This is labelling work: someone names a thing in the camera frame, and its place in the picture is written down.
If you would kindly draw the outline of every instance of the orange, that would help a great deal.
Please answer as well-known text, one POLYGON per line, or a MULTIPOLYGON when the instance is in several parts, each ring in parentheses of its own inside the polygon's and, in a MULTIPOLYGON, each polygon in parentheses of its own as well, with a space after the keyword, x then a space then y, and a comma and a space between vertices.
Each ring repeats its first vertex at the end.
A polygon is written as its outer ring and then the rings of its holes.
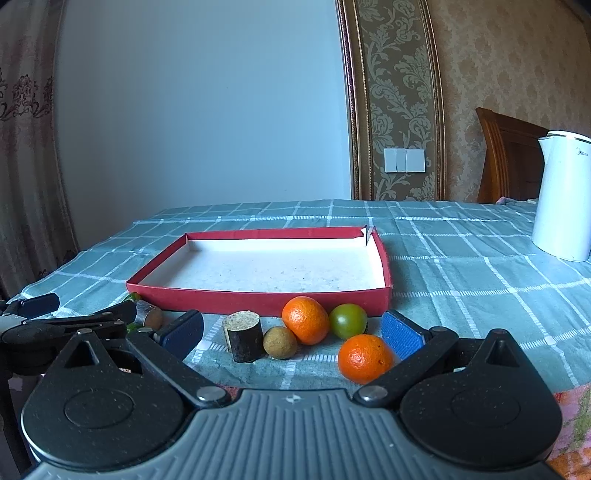
POLYGON ((380 337, 362 334, 343 343, 338 361, 345 378, 365 385, 390 370, 397 357, 380 337))
POLYGON ((283 307, 281 318, 304 345, 315 345, 329 332, 329 315, 320 303, 310 297, 296 297, 283 307))

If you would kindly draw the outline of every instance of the white switch panel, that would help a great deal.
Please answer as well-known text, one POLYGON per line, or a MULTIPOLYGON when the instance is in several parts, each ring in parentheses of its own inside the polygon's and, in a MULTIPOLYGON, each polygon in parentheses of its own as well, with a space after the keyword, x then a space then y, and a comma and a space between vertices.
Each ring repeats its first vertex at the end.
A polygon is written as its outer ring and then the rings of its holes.
POLYGON ((407 149, 406 170, 404 171, 425 171, 425 151, 422 148, 407 149))
POLYGON ((406 168, 406 150, 403 148, 384 148, 384 171, 397 173, 406 168))

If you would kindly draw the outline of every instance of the cardboard tray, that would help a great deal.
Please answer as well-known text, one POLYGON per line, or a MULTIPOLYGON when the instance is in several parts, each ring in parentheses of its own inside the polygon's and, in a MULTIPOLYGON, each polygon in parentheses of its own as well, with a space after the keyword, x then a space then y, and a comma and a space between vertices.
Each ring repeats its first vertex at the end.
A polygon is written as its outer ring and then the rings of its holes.
POLYGON ((388 309, 388 255, 374 229, 285 228, 185 233, 127 281, 163 310, 281 316, 294 297, 330 312, 356 303, 369 316, 388 309))

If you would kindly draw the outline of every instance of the kettle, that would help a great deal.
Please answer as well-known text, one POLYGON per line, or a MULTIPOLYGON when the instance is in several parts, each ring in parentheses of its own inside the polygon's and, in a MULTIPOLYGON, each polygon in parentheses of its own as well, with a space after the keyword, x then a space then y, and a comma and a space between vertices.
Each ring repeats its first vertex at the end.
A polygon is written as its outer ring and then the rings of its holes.
POLYGON ((591 138, 554 130, 538 141, 544 175, 531 240, 555 257, 586 261, 591 249, 591 138))

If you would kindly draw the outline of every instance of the plaid tablecloth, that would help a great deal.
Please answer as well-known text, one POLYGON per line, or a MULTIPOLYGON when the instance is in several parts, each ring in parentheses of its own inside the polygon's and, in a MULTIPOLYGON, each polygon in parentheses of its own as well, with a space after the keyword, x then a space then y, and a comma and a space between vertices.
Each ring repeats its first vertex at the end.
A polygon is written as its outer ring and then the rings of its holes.
MULTIPOLYGON (((350 200, 248 203, 170 209, 80 253, 29 285, 23 297, 50 291, 56 316, 88 314, 121 301, 125 281, 185 232, 375 225, 389 253, 392 306, 424 327, 460 336, 508 329, 553 391, 591 381, 591 265, 540 251, 530 240, 535 205, 350 200)), ((201 343, 185 363, 212 381, 262 388, 356 388, 336 365, 333 336, 288 361, 232 362, 221 317, 205 315, 201 343)), ((263 319, 263 328, 279 324, 263 319)), ((370 332, 379 332, 378 319, 370 332)))

